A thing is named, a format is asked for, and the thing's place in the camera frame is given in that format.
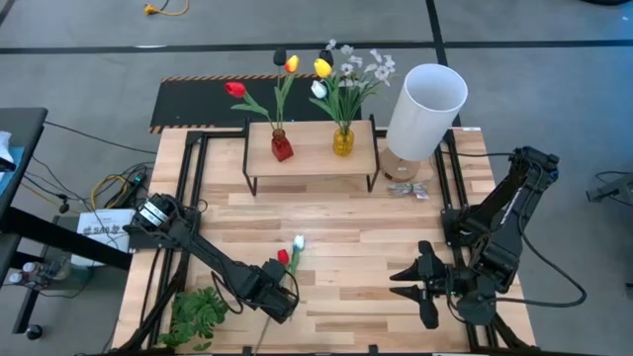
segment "white cylinder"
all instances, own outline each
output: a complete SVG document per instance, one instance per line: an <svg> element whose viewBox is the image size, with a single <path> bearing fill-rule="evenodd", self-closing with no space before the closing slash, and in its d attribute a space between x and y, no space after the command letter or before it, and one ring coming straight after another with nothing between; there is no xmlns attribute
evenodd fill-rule
<svg viewBox="0 0 633 356"><path fill-rule="evenodd" d="M453 69L422 64L405 78L387 130L387 145L399 158L428 158L468 97L468 86Z"/></svg>

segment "concrete floor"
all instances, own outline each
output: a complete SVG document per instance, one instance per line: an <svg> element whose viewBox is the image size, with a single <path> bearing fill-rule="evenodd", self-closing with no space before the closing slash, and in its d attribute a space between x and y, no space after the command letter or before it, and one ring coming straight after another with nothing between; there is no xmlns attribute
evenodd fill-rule
<svg viewBox="0 0 633 356"><path fill-rule="evenodd" d="M0 0L0 6L6 0ZM431 41L421 0L196 0L185 16L151 17L144 0L17 0L0 27L3 47L220 45L344 41ZM577 0L436 0L444 40L633 40L633 5L598 7ZM179 10L172 0L169 9ZM433 49L385 50L402 77L434 62ZM312 51L300 52L304 57ZM139 148L156 150L147 133L160 78L170 75L266 73L269 52L154 54L0 54L0 107L42 106L58 124ZM464 126L484 130L489 151L533 145L561 157L561 178L547 191L527 233L588 290L574 309L529 308L538 344L547 350L629 355L633 302L630 208L590 204L585 190L595 172L633 169L633 48L448 49L450 65L466 79ZM309 72L310 66L302 67ZM388 123L398 89L368 102L364 113ZM153 157L46 128L36 156L80 195L106 174ZM29 170L45 171L36 163ZM500 180L507 162L493 158ZM15 206L50 219L56 207L28 191ZM25 241L23 249L37 250ZM520 278L530 299L566 301L576 291L526 252ZM126 275L103 268L74 300L38 301L32 321L47 328L38 341L12 335L24 291L0 293L0 354L70 355L100 352L116 321Z"/></svg>

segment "black desk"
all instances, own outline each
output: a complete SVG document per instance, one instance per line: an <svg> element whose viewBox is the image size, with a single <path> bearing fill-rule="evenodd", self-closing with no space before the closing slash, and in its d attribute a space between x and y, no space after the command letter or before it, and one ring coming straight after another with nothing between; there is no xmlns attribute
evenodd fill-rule
<svg viewBox="0 0 633 356"><path fill-rule="evenodd" d="M57 220L54 223L47 222L11 207L44 131L46 114L47 109L44 108L0 109L0 131L12 134L10 146L24 148L20 165L16 167L7 188L0 195L0 277L4 280L9 268L22 269L26 262L45 261L49 246L129 270L132 263L130 254L64 228L57 224ZM43 253L40 256L34 256L19 252L17 249L22 237L43 243L45 245ZM14 333L25 332L38 294L34 290L27 293L14 326Z"/></svg>

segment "red tulip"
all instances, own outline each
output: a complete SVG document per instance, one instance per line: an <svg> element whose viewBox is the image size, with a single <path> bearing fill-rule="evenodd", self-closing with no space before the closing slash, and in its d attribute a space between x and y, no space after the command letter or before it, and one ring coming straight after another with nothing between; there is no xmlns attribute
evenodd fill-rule
<svg viewBox="0 0 633 356"><path fill-rule="evenodd" d="M288 262L290 262L290 257L288 257L288 252L285 249L277 251L277 259L284 265L287 265Z"/></svg>
<svg viewBox="0 0 633 356"><path fill-rule="evenodd" d="M246 95L246 87L240 82L227 82L225 84L225 90L229 95L235 98L243 98Z"/></svg>

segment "chair wheel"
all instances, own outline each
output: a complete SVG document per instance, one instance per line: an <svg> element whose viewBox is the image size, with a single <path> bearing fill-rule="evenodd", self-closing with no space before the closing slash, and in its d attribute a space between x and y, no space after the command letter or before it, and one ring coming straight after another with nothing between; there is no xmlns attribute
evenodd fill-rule
<svg viewBox="0 0 633 356"><path fill-rule="evenodd" d="M27 328L27 338L29 340L37 340L42 337L43 334L44 329L39 325L31 324Z"/></svg>

